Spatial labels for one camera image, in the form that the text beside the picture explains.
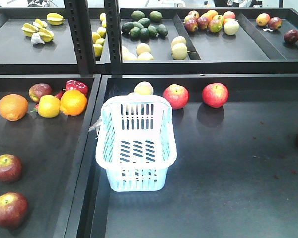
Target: light blue plastic basket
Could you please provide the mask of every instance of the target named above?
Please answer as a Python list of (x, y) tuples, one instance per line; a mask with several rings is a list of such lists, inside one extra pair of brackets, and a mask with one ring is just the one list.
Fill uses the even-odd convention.
[(115, 96), (101, 109), (96, 160), (117, 192), (157, 191), (176, 159), (172, 108), (161, 96)]

